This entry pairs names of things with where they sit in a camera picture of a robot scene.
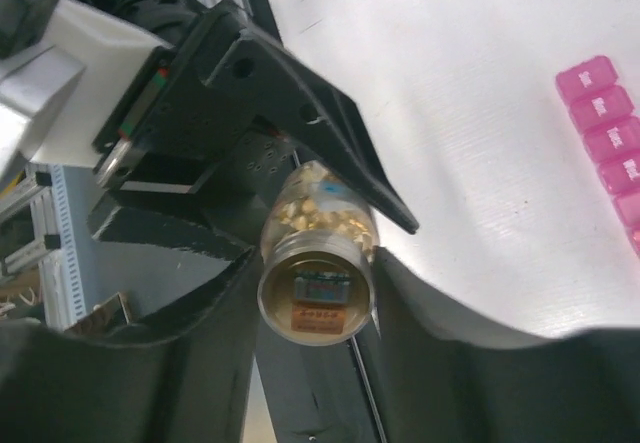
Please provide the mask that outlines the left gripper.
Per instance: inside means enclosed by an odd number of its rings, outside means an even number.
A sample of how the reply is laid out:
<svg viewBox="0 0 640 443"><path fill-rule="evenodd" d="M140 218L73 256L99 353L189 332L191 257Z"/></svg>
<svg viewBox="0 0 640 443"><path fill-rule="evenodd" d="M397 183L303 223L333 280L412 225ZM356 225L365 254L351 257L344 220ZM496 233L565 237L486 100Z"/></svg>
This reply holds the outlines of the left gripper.
<svg viewBox="0 0 640 443"><path fill-rule="evenodd" d="M235 2L139 0L117 15L162 41L94 141L101 187L273 198L292 169L277 129L403 230L417 231L355 103L251 27ZM102 197L87 226L97 241L226 261L252 248L188 197Z"/></svg>

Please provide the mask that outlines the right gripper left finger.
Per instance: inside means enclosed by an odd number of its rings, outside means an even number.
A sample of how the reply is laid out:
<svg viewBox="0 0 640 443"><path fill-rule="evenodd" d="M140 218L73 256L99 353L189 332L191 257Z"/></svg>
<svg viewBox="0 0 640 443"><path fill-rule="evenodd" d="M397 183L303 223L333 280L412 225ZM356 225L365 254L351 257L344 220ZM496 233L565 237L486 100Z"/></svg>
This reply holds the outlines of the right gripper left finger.
<svg viewBox="0 0 640 443"><path fill-rule="evenodd" d="M259 312L260 259L109 336L1 325L5 442L237 442Z"/></svg>

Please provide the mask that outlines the clear pill bottle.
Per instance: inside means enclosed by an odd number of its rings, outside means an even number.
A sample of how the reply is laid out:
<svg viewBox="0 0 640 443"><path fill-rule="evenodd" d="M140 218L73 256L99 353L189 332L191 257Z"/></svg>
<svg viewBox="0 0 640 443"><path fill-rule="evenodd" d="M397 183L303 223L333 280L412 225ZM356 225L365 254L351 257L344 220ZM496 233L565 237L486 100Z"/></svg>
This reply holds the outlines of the clear pill bottle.
<svg viewBox="0 0 640 443"><path fill-rule="evenodd" d="M286 180L261 235L258 305L266 323L304 346L348 340L376 303L379 235L370 206L317 161Z"/></svg>

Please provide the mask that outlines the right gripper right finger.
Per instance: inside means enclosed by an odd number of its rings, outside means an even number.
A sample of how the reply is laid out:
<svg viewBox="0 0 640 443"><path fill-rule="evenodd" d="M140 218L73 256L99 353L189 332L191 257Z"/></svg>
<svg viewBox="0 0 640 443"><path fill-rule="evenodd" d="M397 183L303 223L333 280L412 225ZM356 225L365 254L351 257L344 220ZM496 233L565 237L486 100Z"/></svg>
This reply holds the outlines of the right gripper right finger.
<svg viewBox="0 0 640 443"><path fill-rule="evenodd" d="M374 264L377 319L305 347L259 330L257 365L281 442L635 442L639 333L560 339L480 315L391 252Z"/></svg>

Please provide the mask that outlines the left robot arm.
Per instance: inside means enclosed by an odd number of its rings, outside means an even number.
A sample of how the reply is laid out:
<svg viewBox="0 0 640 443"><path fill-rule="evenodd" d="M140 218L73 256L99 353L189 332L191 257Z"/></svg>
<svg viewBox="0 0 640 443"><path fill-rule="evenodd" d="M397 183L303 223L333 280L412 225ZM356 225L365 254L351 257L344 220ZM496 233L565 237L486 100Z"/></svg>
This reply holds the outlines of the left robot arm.
<svg viewBox="0 0 640 443"><path fill-rule="evenodd" d="M93 171L104 242L232 260L258 244L300 151L409 233L354 101L285 49L268 3L61 0L49 39L84 72L35 153Z"/></svg>

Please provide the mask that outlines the pink weekly pill organizer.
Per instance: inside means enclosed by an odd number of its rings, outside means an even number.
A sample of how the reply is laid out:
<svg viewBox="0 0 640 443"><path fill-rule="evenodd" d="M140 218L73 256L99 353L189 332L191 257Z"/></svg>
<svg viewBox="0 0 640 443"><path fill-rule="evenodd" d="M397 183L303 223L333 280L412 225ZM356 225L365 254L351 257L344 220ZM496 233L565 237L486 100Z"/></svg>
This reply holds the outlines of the pink weekly pill organizer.
<svg viewBox="0 0 640 443"><path fill-rule="evenodd" d="M639 109L613 62L596 55L555 86L631 246L639 249Z"/></svg>

